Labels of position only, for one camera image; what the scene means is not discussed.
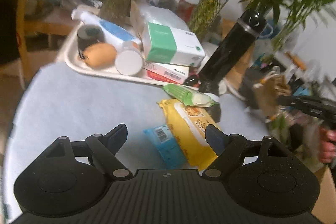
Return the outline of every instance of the barcode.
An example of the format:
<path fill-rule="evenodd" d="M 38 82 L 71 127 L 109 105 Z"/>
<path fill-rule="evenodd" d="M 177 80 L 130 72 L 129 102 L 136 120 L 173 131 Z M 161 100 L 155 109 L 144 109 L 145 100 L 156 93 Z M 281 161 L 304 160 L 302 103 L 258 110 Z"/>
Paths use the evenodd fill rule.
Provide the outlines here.
<path fill-rule="evenodd" d="M 155 133 L 156 133 L 156 135 L 159 138 L 161 143 L 168 140 L 168 136 L 165 134 L 165 132 L 162 130 L 162 128 L 155 128 L 154 131 L 155 131 Z"/>
<path fill-rule="evenodd" d="M 174 75 L 174 74 L 172 74 L 170 72 L 167 72 L 167 71 L 165 71 L 164 75 L 170 76 L 170 77 L 172 77 L 176 80 L 181 80 L 181 77 L 178 77 L 177 75 Z"/>

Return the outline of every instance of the yellow wipes package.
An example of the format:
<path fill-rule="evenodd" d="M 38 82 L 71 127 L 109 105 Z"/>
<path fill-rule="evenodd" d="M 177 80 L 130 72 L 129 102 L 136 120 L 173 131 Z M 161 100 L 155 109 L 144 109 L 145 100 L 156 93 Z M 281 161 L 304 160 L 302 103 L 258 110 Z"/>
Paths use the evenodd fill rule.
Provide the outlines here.
<path fill-rule="evenodd" d="M 205 140 L 206 126 L 217 127 L 210 115 L 203 108 L 185 106 L 177 99 L 162 100 L 159 106 L 189 164 L 198 170 L 207 168 L 217 158 Z"/>

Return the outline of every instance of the green and white box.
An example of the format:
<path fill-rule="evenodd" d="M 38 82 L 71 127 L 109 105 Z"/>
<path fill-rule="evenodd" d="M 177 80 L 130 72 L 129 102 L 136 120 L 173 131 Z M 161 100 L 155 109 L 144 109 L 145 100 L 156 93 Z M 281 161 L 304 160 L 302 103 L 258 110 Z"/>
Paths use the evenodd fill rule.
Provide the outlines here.
<path fill-rule="evenodd" d="M 142 44 L 152 62 L 197 67 L 205 57 L 194 33 L 155 23 L 146 24 Z"/>

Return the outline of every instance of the brown potato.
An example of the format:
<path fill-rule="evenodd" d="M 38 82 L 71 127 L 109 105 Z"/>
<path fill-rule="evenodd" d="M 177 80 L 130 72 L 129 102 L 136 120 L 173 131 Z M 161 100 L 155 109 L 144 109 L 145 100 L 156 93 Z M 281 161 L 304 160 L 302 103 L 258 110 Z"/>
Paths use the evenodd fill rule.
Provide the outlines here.
<path fill-rule="evenodd" d="M 99 42 L 87 47 L 83 55 L 85 57 L 83 61 L 89 67 L 97 69 L 113 65 L 117 51 L 111 44 Z"/>

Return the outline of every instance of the tissue box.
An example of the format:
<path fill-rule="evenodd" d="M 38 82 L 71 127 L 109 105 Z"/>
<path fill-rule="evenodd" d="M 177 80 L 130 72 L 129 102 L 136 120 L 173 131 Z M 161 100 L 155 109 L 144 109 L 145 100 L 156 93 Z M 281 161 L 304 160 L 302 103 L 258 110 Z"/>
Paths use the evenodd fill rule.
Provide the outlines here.
<path fill-rule="evenodd" d="M 154 63 L 144 60 L 143 68 L 158 75 L 164 76 L 170 80 L 173 80 L 179 84 L 183 84 L 189 76 L 189 67 L 177 66 L 170 64 Z"/>
<path fill-rule="evenodd" d="M 197 67 L 205 57 L 194 33 L 155 23 L 146 24 L 142 44 L 152 62 Z"/>

